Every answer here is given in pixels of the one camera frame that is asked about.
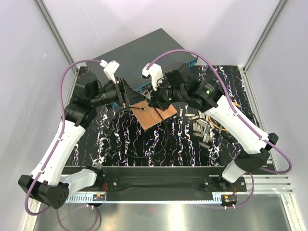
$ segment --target black marble surface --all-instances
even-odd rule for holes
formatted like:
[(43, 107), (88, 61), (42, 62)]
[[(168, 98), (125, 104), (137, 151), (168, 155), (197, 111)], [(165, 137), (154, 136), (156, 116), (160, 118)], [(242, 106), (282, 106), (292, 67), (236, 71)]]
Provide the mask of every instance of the black marble surface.
[[(250, 110), (244, 84), (237, 66), (215, 66), (224, 80), (229, 95), (242, 108)], [(192, 71), (199, 78), (214, 78), (207, 66), (195, 66)], [(199, 146), (199, 140), (193, 136), (193, 123), (185, 114), (197, 114), (196, 110), (184, 103), (175, 103), (178, 114), (166, 120), (170, 138), (166, 149), (156, 156), (145, 159), (133, 159), (122, 155), (114, 148), (110, 139), (129, 155), (144, 156), (162, 148), (165, 143), (166, 127), (164, 123), (143, 131), (132, 112), (121, 116), (111, 127), (111, 119), (120, 108), (107, 110), (105, 106), (97, 109), (98, 115), (85, 134), (74, 147), (66, 165), (92, 165), (96, 162), (103, 166), (225, 166), (240, 151), (240, 145), (229, 143), (222, 136), (215, 136), (208, 144), (210, 150)]]

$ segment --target wooden board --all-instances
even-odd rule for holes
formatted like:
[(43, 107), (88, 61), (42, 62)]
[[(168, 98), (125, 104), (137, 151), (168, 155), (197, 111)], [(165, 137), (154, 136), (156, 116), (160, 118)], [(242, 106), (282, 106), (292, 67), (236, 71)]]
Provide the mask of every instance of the wooden board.
[[(149, 107), (147, 101), (137, 103), (133, 105), (133, 107), (144, 107), (148, 109), (147, 111), (134, 108), (131, 109), (144, 130), (149, 129), (150, 127), (162, 121), (156, 111), (153, 108)], [(159, 109), (157, 109), (157, 111), (163, 119), (168, 119), (169, 117), (175, 115), (178, 112), (173, 105), (170, 105), (170, 107), (164, 112)]]

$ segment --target black cable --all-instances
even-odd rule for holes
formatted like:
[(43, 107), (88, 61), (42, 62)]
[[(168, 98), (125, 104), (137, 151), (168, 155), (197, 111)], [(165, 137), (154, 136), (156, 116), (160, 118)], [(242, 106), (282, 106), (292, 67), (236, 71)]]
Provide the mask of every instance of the black cable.
[(86, 166), (86, 165), (81, 165), (81, 166), (79, 166), (79, 168), (77, 169), (76, 172), (79, 172), (79, 171), (81, 170), (82, 167), (86, 168), (87, 166)]
[(129, 112), (131, 108), (134, 108), (134, 109), (141, 109), (140, 107), (125, 107), (125, 108), (122, 108), (120, 111), (118, 111), (115, 116), (112, 118), (111, 120), (111, 123), (110, 123), (110, 126), (108, 128), (108, 136), (110, 136), (110, 133), (111, 133), (111, 127), (112, 125), (114, 124), (115, 122), (115, 119), (120, 115), (121, 112), (127, 110), (126, 112)]
[[(130, 108), (123, 108), (123, 109), (121, 109), (121, 110), (114, 116), (114, 118), (112, 119), (112, 123), (114, 122), (115, 118), (120, 114), (120, 112), (121, 112), (121, 111), (124, 111), (125, 109), (130, 109)], [(167, 131), (166, 142), (165, 142), (165, 144), (164, 144), (164, 146), (162, 147), (161, 150), (159, 150), (158, 152), (153, 153), (153, 154), (151, 154), (151, 155), (147, 155), (147, 156), (132, 156), (132, 155), (128, 155), (128, 154), (122, 152), (122, 151), (115, 145), (115, 143), (114, 143), (111, 139), (110, 139), (110, 143), (111, 143), (121, 154), (123, 154), (123, 155), (125, 155), (125, 156), (127, 156), (127, 157), (134, 158), (134, 159), (144, 159), (144, 158), (148, 158), (148, 157), (152, 157), (152, 156), (155, 156), (155, 155), (160, 154), (160, 153), (165, 149), (165, 147), (166, 147), (166, 145), (167, 145), (167, 143), (168, 143), (170, 133), (169, 133), (168, 125), (167, 125), (167, 123), (165, 122), (165, 120), (163, 119), (163, 117), (159, 114), (159, 112), (157, 111), (156, 108), (154, 108), (154, 110), (156, 111), (156, 113), (158, 114), (158, 116), (160, 117), (160, 119), (161, 119), (161, 120), (163, 121), (163, 123), (165, 124), (165, 126), (166, 126), (166, 131)]]

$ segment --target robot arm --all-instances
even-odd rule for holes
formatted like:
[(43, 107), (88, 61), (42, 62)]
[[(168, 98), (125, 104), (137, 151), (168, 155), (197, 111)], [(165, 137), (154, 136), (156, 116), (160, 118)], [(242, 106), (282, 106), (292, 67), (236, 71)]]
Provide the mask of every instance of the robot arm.
[[(233, 112), (218, 83), (210, 79), (198, 81), (187, 65), (180, 62), (167, 67), (165, 76), (158, 65), (152, 65), (148, 71), (146, 67), (143, 69), (142, 77), (154, 76), (152, 85), (156, 86), (153, 87), (150, 106), (165, 110), (173, 102), (185, 102), (218, 121), (243, 147), (239, 155), (225, 167), (222, 173), (224, 180), (234, 183), (246, 172), (258, 170), (266, 164), (271, 147), (262, 140), (276, 144), (278, 136), (275, 133), (267, 134), (262, 131), (238, 108), (236, 113)], [(165, 81), (165, 87), (157, 86), (158, 79)], [(240, 114), (245, 122), (262, 136), (262, 139), (253, 133), (237, 114)]]
[[(75, 144), (97, 115), (96, 107), (106, 105), (107, 108), (111, 108), (111, 103), (126, 106), (145, 100), (145, 97), (132, 90), (124, 79), (114, 76), (118, 67), (117, 62), (111, 61), (107, 64), (102, 61), (101, 65), (105, 67), (104, 72), (109, 81), (99, 88), (94, 74), (84, 73), (78, 76), (70, 104), (65, 108), (65, 128), (61, 139), (59, 140), (58, 137), (63, 127), (62, 121), (40, 163), (30, 175), (22, 175), (18, 181), (26, 193), (34, 183), (30, 197), (55, 209), (60, 208), (70, 194), (86, 187), (98, 190), (103, 185), (103, 171), (96, 167), (89, 167), (72, 175), (61, 177)], [(42, 168), (58, 140), (59, 143), (47, 165)]]

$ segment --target metal floor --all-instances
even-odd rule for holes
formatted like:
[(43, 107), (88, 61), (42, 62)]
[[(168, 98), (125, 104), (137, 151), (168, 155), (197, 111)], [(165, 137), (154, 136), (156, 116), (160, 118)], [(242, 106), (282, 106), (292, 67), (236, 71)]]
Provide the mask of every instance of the metal floor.
[[(247, 199), (239, 195), (239, 202)], [(83, 204), (65, 204), (60, 217), (65, 218)], [(219, 205), (147, 205), (104, 204), (99, 207), (99, 221), (94, 231), (290, 231), (279, 195), (254, 195), (246, 206), (221, 209)], [(71, 231), (85, 231), (95, 220), (95, 211), (82, 208), (63, 220)], [(49, 209), (38, 216), (34, 230), (62, 231), (56, 212)]]

